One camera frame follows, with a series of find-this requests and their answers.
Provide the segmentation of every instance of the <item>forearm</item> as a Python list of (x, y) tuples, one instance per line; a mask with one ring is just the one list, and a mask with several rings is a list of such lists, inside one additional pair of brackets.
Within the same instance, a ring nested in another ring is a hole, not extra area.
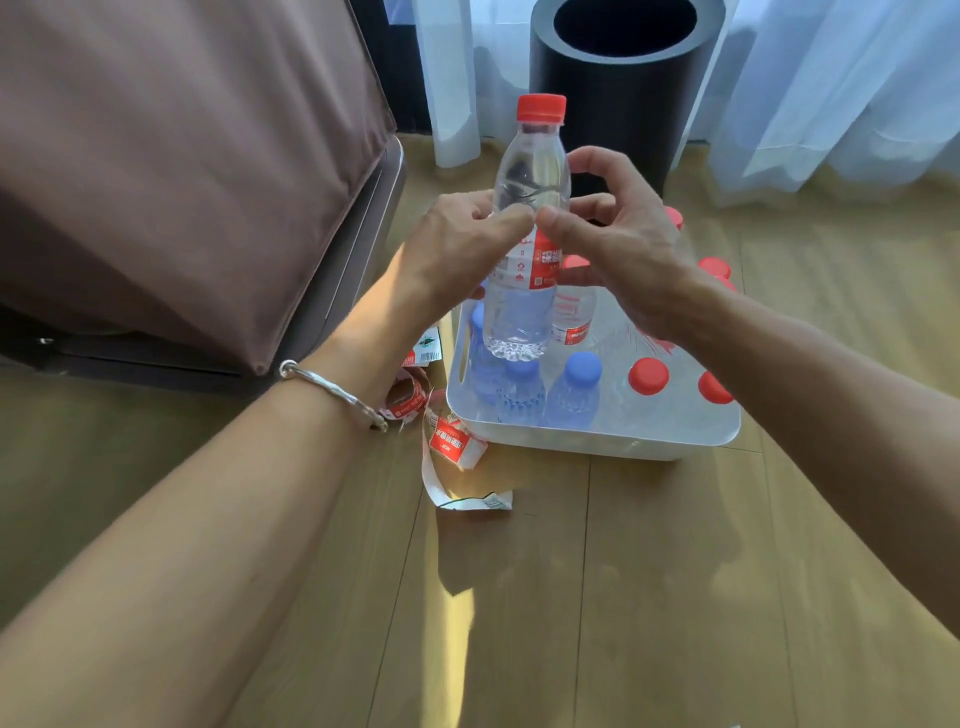
[[(388, 273), (302, 366), (382, 401), (422, 333)], [(274, 634), (369, 422), (275, 386), (90, 545), (0, 639), (0, 724), (208, 725)]]
[(684, 345), (888, 569), (960, 635), (960, 401), (719, 286)]

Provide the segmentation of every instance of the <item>finger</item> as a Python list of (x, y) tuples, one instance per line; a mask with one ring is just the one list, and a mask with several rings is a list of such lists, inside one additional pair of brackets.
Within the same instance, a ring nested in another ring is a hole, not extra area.
[(609, 192), (598, 192), (570, 200), (570, 212), (584, 220), (596, 220), (603, 225), (610, 225), (617, 211), (616, 198)]
[(557, 273), (557, 285), (603, 285), (592, 265), (561, 268)]
[(481, 189), (476, 192), (464, 192), (463, 194), (475, 207), (473, 211), (474, 219), (482, 220), (493, 212), (493, 190)]
[(564, 253), (575, 253), (587, 259), (596, 252), (603, 229), (576, 215), (545, 206), (537, 213), (537, 226)]
[(625, 154), (603, 147), (580, 147), (566, 156), (570, 172), (589, 172), (602, 177), (621, 207), (638, 207), (660, 201), (660, 195), (647, 184), (643, 175)]
[(477, 226), (490, 240), (492, 255), (502, 257), (534, 228), (534, 211), (527, 205), (510, 205)]

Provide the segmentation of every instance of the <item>blue bottle cap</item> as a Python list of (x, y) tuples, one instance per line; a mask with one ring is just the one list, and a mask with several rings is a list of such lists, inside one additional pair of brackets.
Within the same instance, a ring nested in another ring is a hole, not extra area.
[(540, 373), (540, 363), (533, 361), (505, 361), (503, 363), (507, 377), (510, 379), (532, 379)]
[(473, 307), (473, 313), (470, 314), (470, 322), (473, 324), (473, 330), (477, 333), (483, 331), (483, 304), (478, 303)]
[(575, 387), (592, 387), (603, 374), (603, 362), (593, 352), (572, 353), (564, 367), (566, 378)]

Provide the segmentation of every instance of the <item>white plastic bin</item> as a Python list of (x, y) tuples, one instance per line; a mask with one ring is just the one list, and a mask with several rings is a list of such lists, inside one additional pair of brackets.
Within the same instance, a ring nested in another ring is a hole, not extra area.
[[(488, 442), (527, 448), (586, 452), (642, 460), (677, 460), (696, 448), (726, 445), (740, 431), (740, 407), (736, 402), (712, 404), (701, 396), (697, 382), (704, 368), (688, 353), (675, 347), (667, 352), (649, 347), (645, 355), (660, 358), (670, 370), (670, 381), (655, 398), (637, 397), (636, 412), (618, 405), (613, 382), (626, 377), (624, 359), (604, 359), (600, 413), (590, 430), (555, 429), (545, 426), (507, 425), (496, 421), (488, 406), (473, 393), (468, 381), (470, 312), (476, 305), (465, 302), (460, 311), (456, 347), (447, 384), (447, 403), (471, 432)], [(596, 351), (608, 336), (633, 332), (629, 319), (606, 290), (600, 290), (597, 310), (585, 346)], [(552, 346), (540, 360), (547, 388), (563, 370), (567, 349)]]

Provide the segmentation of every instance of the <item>brown fabric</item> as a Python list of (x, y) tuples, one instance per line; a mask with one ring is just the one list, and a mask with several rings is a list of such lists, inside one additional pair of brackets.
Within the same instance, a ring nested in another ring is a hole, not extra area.
[(348, 0), (3, 0), (0, 303), (263, 373), (394, 128)]

